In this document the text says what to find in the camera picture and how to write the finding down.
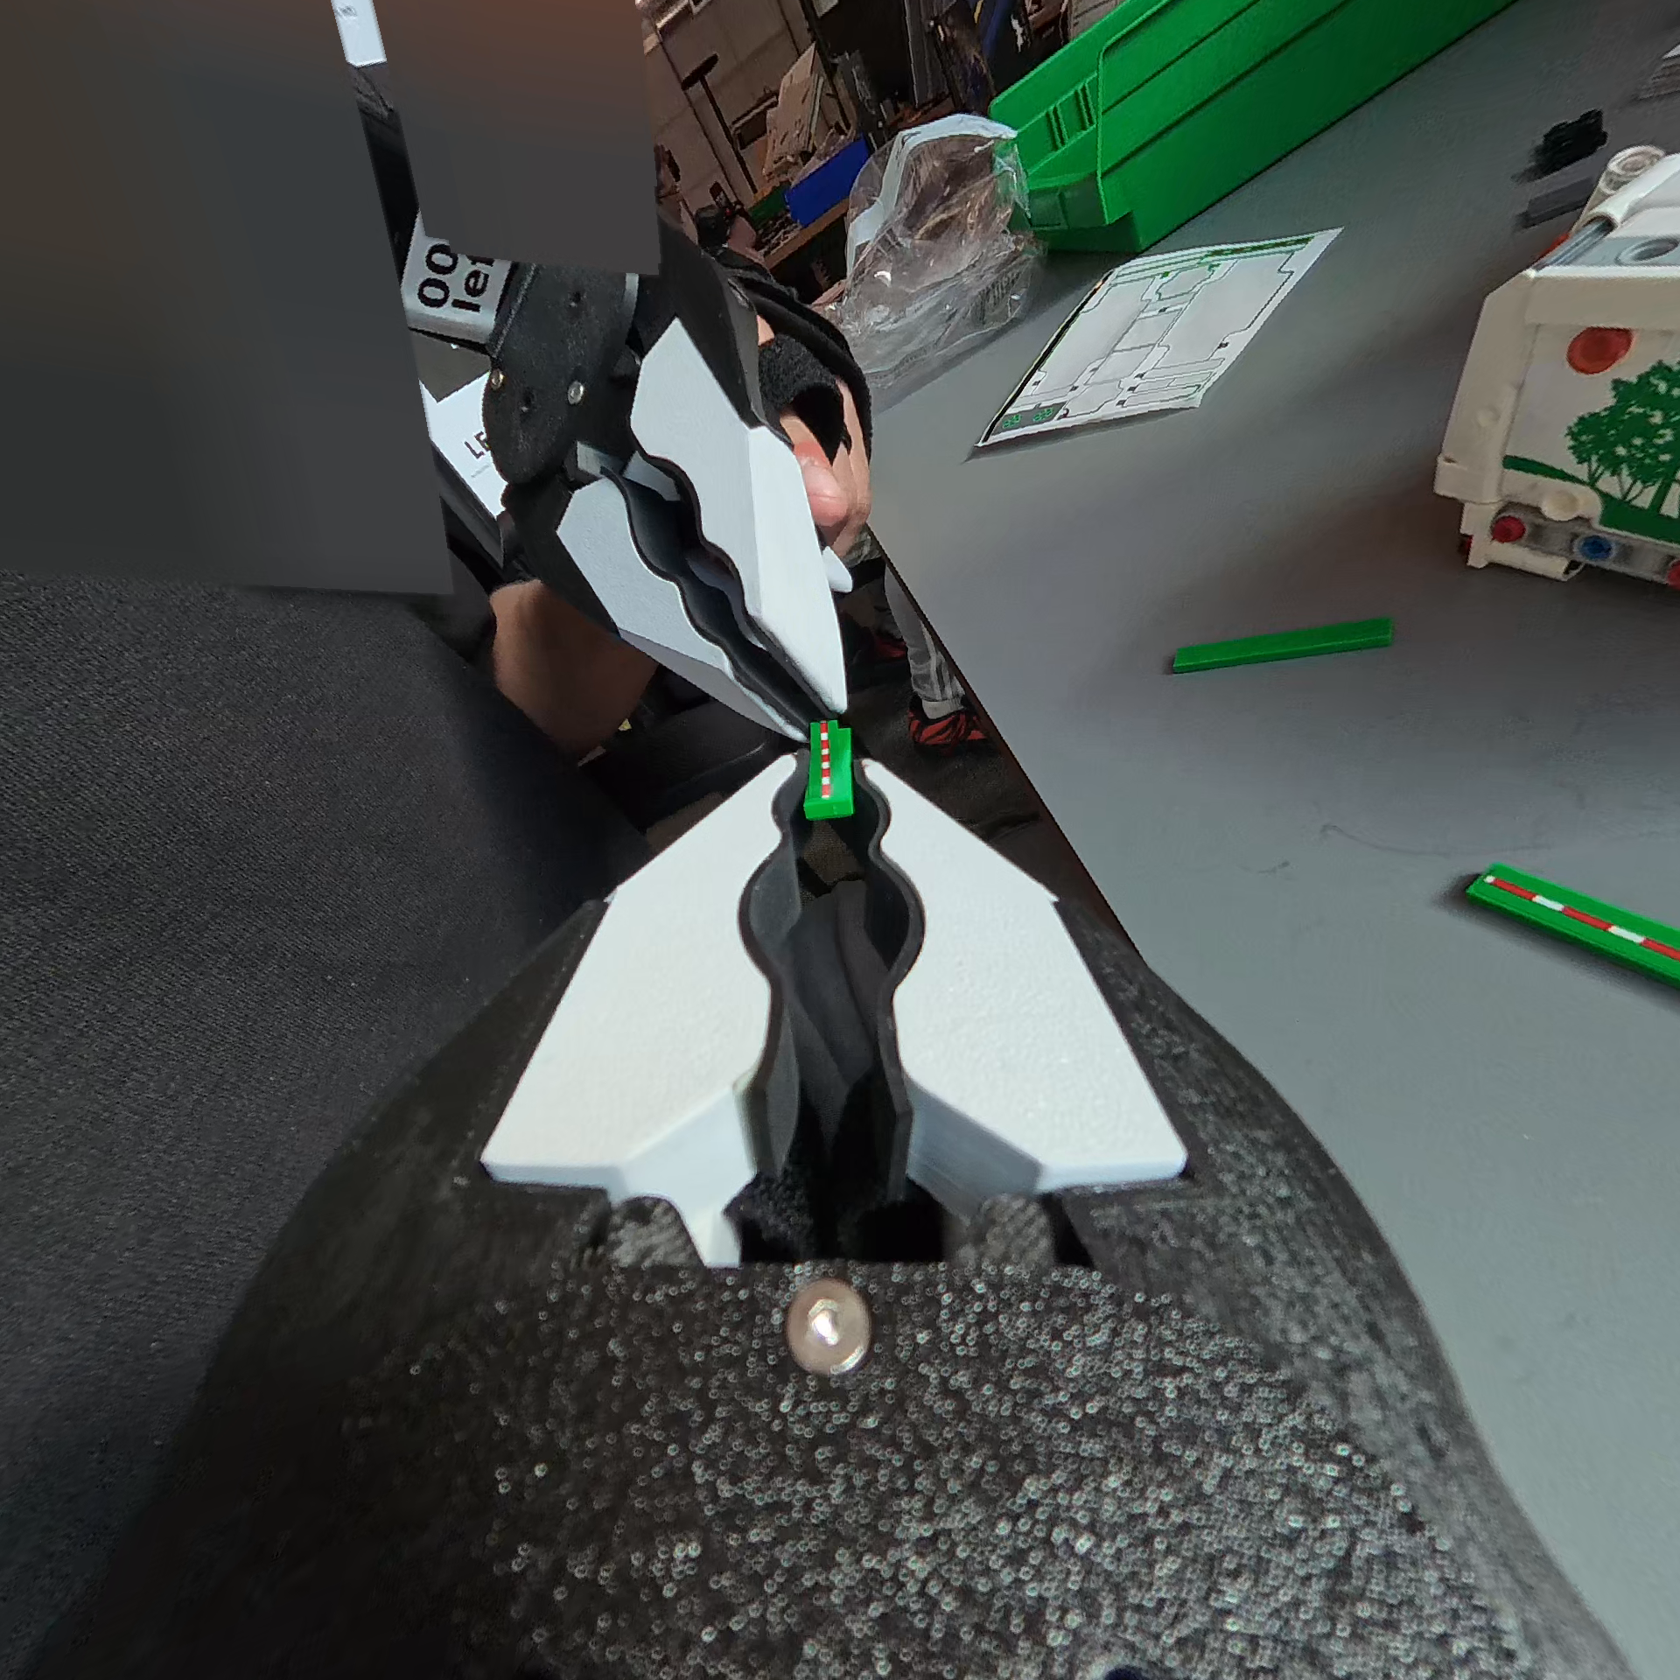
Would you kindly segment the small green plastic bin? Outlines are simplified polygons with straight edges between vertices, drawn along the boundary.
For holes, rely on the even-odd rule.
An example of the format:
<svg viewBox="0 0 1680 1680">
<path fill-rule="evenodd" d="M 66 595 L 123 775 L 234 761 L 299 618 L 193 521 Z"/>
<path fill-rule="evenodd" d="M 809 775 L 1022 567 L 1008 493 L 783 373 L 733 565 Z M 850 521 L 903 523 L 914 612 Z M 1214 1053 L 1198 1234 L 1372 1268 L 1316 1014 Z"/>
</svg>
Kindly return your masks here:
<svg viewBox="0 0 1680 1680">
<path fill-rule="evenodd" d="M 1017 137 L 1024 214 L 1047 248 L 1130 248 L 1100 192 L 1100 69 L 1119 28 L 1124 9 L 1110 9 L 990 105 Z"/>
</svg>

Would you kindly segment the plain green lego tile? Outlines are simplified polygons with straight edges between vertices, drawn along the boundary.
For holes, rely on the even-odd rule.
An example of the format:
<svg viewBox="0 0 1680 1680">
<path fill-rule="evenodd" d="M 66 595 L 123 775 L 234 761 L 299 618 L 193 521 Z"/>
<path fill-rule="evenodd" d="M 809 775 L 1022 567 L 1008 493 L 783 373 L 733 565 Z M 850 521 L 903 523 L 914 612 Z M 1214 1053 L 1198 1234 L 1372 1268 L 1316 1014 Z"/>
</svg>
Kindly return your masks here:
<svg viewBox="0 0 1680 1680">
<path fill-rule="evenodd" d="M 1395 618 L 1354 618 L 1227 641 L 1192 641 L 1168 656 L 1172 675 L 1205 675 L 1262 662 L 1339 660 L 1395 646 Z"/>
</svg>

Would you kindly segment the person's dark trousers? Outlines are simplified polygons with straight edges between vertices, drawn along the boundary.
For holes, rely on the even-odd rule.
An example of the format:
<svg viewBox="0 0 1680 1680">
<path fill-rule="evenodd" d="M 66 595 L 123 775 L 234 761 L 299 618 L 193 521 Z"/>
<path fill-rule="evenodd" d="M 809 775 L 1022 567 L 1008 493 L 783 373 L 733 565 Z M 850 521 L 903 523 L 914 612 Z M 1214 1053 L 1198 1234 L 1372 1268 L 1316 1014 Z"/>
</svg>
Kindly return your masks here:
<svg viewBox="0 0 1680 1680">
<path fill-rule="evenodd" d="M 349 1125 L 644 861 L 398 597 L 5 577 L 5 1674 Z"/>
</svg>

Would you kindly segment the large green plastic bin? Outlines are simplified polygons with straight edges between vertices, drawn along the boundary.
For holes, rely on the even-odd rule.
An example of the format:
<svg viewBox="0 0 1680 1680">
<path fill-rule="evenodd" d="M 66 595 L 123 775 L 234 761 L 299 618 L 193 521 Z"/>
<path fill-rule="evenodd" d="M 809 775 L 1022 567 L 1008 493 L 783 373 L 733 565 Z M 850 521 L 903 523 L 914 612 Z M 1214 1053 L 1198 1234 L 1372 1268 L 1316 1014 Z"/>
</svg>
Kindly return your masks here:
<svg viewBox="0 0 1680 1680">
<path fill-rule="evenodd" d="M 1119 5 L 1100 28 L 1100 196 L 1135 255 L 1506 5 Z"/>
</svg>

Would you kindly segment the person's left forearm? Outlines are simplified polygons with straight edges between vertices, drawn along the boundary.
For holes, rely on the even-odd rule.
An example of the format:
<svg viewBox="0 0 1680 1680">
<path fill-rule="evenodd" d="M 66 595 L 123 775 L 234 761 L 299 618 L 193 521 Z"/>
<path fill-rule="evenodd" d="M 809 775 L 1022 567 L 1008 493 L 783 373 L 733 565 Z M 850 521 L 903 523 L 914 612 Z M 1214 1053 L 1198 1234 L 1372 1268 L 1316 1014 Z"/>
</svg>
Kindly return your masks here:
<svg viewBox="0 0 1680 1680">
<path fill-rule="evenodd" d="M 491 595 L 491 675 L 571 763 L 596 755 L 638 708 L 659 665 L 546 582 Z"/>
</svg>

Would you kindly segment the small black lego piece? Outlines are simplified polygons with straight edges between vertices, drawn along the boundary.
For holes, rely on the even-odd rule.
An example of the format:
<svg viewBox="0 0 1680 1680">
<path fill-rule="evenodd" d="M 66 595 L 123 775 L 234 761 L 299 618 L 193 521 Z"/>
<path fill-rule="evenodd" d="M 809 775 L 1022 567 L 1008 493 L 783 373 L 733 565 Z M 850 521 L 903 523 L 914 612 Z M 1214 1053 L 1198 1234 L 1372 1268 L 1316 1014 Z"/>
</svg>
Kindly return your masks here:
<svg viewBox="0 0 1680 1680">
<path fill-rule="evenodd" d="M 1592 159 L 1605 145 L 1605 114 L 1584 110 L 1544 133 L 1529 153 L 1521 178 L 1550 178 L 1575 162 Z"/>
</svg>

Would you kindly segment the person's left hand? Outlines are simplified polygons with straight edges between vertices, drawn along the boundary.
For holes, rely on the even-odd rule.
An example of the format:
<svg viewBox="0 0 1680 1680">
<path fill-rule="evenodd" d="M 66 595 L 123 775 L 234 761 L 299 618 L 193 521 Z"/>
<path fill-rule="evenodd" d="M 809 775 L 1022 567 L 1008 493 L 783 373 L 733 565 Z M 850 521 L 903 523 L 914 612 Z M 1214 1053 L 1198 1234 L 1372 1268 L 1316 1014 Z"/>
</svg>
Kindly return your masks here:
<svg viewBox="0 0 1680 1680">
<path fill-rule="evenodd" d="M 863 426 L 853 406 L 850 387 L 845 394 L 846 443 L 828 457 L 816 433 L 788 409 L 780 416 L 790 437 L 793 457 L 808 485 L 809 517 L 823 548 L 838 557 L 850 557 L 862 530 L 870 523 L 874 491 L 870 491 L 870 454 L 863 452 Z"/>
</svg>

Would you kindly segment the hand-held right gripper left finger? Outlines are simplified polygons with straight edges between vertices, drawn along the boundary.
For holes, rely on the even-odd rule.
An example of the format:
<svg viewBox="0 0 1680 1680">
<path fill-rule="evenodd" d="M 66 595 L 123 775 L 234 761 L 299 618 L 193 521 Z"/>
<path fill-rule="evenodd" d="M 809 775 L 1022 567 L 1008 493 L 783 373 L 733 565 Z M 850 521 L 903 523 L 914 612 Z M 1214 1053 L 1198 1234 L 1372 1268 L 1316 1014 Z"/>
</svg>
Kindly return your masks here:
<svg viewBox="0 0 1680 1680">
<path fill-rule="evenodd" d="M 608 898 L 480 1150 L 495 1181 L 667 1201 L 702 1263 L 738 1263 L 725 1206 L 761 1169 L 747 1091 L 771 1034 L 744 898 L 788 839 L 790 773 L 772 761 Z"/>
</svg>

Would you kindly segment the white lego garbage container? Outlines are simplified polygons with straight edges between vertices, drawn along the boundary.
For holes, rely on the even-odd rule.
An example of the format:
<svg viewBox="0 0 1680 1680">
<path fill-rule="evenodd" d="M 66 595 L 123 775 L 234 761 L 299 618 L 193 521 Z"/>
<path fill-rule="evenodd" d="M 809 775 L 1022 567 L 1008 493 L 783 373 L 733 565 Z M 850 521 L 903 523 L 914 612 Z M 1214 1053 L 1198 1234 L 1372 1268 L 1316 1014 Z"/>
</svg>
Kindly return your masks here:
<svg viewBox="0 0 1680 1680">
<path fill-rule="evenodd" d="M 1609 159 L 1478 315 L 1436 493 L 1473 567 L 1678 587 L 1678 154 Z"/>
</svg>

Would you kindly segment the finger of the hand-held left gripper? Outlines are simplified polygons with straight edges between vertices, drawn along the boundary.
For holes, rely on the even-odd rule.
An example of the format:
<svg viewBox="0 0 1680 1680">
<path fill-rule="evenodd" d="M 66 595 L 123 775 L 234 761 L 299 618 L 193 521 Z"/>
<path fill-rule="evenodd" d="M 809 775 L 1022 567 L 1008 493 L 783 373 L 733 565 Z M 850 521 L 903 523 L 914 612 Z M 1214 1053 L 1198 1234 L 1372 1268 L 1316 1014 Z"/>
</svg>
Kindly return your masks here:
<svg viewBox="0 0 1680 1680">
<path fill-rule="evenodd" d="M 630 423 L 642 457 L 682 485 L 702 548 L 738 582 L 750 641 L 793 682 L 803 717 L 841 717 L 846 656 L 790 443 L 735 409 L 682 320 L 644 354 Z"/>
<path fill-rule="evenodd" d="M 747 595 L 698 537 L 663 471 L 631 462 L 571 493 L 561 551 L 621 641 L 788 738 L 809 733 L 809 691 L 750 629 Z"/>
</svg>

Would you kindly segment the blue plastic crate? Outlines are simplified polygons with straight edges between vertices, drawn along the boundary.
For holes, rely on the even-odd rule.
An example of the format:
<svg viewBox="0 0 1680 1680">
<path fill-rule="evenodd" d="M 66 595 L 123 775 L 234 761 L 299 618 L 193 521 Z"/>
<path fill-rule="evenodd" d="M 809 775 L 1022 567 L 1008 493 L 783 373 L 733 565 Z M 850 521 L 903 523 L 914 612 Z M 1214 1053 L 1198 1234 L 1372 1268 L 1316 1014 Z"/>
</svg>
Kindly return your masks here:
<svg viewBox="0 0 1680 1680">
<path fill-rule="evenodd" d="M 809 230 L 830 208 L 845 206 L 866 162 L 870 137 L 850 137 L 841 153 L 812 162 L 797 181 L 790 181 L 788 214 L 793 219 L 793 224 Z"/>
</svg>

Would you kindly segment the lego sticker sheet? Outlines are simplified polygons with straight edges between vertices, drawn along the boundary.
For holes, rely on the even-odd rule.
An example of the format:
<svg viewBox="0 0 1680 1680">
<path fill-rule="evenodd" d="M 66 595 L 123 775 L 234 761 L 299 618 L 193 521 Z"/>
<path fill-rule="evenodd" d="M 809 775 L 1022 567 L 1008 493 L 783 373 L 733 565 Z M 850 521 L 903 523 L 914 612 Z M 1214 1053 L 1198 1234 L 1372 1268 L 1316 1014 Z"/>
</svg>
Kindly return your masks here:
<svg viewBox="0 0 1680 1680">
<path fill-rule="evenodd" d="M 1105 274 L 978 437 L 978 452 L 1192 409 L 1339 230 L 1143 255 Z"/>
</svg>

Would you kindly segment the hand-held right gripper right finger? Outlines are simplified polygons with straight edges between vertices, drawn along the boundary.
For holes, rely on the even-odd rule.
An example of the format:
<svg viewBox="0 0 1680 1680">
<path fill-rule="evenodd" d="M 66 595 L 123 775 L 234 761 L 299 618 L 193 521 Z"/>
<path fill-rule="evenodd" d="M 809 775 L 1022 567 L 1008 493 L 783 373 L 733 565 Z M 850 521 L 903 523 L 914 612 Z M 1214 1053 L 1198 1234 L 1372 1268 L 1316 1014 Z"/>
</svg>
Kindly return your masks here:
<svg viewBox="0 0 1680 1680">
<path fill-rule="evenodd" d="M 1185 1147 L 1087 969 L 1051 892 L 892 769 L 884 861 L 922 945 L 894 989 L 912 1181 L 939 1201 L 1175 1181 Z"/>
</svg>

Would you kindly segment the clear plastic bag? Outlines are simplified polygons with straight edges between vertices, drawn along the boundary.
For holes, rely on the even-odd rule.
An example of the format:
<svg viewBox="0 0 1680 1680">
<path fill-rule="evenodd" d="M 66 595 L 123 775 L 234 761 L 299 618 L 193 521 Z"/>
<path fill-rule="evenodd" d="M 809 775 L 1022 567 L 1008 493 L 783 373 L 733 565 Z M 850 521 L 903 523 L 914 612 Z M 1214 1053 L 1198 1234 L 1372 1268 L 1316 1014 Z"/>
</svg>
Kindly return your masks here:
<svg viewBox="0 0 1680 1680">
<path fill-rule="evenodd" d="M 1043 270 L 1014 127 L 947 114 L 863 166 L 846 279 L 823 313 L 892 402 L 1008 329 Z"/>
</svg>

